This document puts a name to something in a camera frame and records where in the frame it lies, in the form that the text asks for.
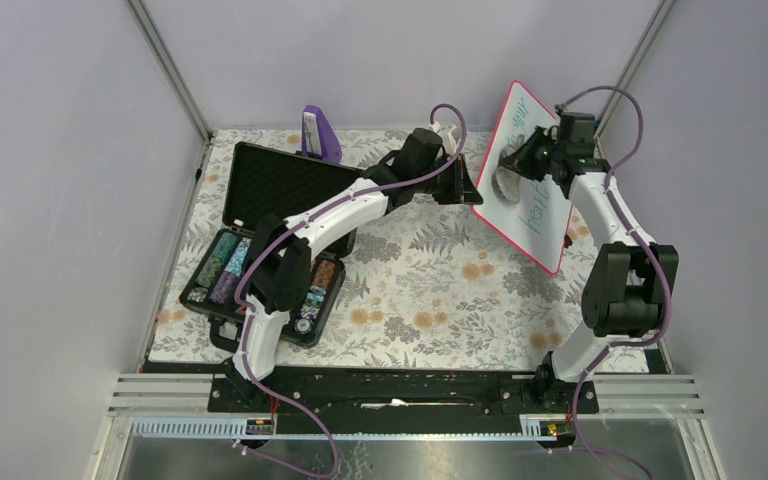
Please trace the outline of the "grey round scrubber pad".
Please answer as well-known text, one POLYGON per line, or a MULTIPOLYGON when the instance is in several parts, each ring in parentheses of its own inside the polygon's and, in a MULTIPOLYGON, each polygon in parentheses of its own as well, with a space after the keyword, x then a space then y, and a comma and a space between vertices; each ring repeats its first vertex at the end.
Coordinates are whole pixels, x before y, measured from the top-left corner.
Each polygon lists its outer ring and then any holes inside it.
POLYGON ((520 202, 520 186, 522 176, 509 168, 502 165, 497 165, 492 176, 492 186, 494 192, 500 198, 508 204, 518 204, 520 202))

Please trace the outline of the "pink framed whiteboard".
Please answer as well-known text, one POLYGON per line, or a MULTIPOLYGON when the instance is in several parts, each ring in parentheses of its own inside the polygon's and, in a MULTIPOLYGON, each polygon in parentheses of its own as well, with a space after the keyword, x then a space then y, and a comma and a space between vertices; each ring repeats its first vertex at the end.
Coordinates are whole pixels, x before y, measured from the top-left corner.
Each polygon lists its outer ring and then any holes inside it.
POLYGON ((493 187, 493 177, 505 148, 538 126, 556 123, 555 115, 522 82, 512 81, 476 182, 483 203, 472 207, 478 219, 550 275, 561 267, 571 203, 550 178, 541 182, 519 178, 517 200, 509 202, 493 187))

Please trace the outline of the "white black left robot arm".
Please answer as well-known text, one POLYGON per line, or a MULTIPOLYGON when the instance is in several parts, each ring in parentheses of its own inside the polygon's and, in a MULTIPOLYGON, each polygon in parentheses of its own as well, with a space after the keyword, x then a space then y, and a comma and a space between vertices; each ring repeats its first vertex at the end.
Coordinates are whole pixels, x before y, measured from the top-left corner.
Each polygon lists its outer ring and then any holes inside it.
POLYGON ((481 203, 465 166, 465 140, 464 127, 434 121, 411 132, 401 148, 363 170, 333 197, 287 218, 263 218, 234 293, 246 314, 232 359, 241 376, 231 395, 242 408, 256 411, 269 401, 271 387, 264 378, 274 370, 281 331, 304 302, 312 282, 311 262, 326 247, 417 195, 441 205, 481 203))

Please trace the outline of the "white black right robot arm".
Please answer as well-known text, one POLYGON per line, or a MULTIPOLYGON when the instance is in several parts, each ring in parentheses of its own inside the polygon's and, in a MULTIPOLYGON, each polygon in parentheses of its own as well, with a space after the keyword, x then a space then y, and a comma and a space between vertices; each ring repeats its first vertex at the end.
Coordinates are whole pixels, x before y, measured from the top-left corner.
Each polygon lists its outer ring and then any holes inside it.
POLYGON ((523 145, 501 154, 492 185, 520 199, 526 180, 551 179, 582 214, 599 246, 581 297, 582 323, 549 352, 530 382, 539 407, 557 412, 580 395, 614 347, 648 347, 669 324, 679 256, 639 226, 609 163, 595 154, 595 118, 559 109, 556 126, 538 126, 523 145))

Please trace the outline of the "purple metronome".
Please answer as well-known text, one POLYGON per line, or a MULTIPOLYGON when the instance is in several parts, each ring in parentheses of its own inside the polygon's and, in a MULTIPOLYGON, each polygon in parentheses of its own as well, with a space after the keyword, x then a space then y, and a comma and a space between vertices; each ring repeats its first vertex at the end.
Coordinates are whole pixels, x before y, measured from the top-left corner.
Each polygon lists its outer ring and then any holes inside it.
POLYGON ((321 108, 307 105, 302 112, 301 154, 328 163, 342 162, 342 148, 321 108))

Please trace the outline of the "black poker chip case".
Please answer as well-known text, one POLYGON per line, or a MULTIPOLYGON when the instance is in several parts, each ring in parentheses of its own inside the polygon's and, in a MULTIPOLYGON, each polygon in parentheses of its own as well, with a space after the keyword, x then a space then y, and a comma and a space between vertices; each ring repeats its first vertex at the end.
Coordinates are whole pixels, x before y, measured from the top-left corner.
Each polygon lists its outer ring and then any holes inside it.
POLYGON ((353 167, 246 142, 235 145, 222 227, 179 296, 185 308, 207 315, 213 346, 237 349, 246 319, 239 301, 247 293, 265 293, 267 306, 289 308, 282 340, 304 348, 319 342, 345 278, 343 259, 352 251, 354 232, 319 254, 305 253, 292 236, 255 268, 244 291, 237 287, 262 250, 288 230, 288 217, 334 197, 358 176, 353 167))

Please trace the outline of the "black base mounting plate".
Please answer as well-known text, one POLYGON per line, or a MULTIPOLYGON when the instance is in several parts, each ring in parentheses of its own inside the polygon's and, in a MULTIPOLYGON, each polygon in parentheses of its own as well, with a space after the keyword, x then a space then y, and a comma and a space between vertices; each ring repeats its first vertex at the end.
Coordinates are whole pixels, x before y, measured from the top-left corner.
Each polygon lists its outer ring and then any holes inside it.
POLYGON ((263 414, 280 434, 319 433, 297 401, 333 435, 491 435, 518 432, 522 415, 599 411, 592 382, 577 388, 543 371, 278 366, 263 383, 281 394, 278 403, 228 367, 212 382, 209 412, 263 414))

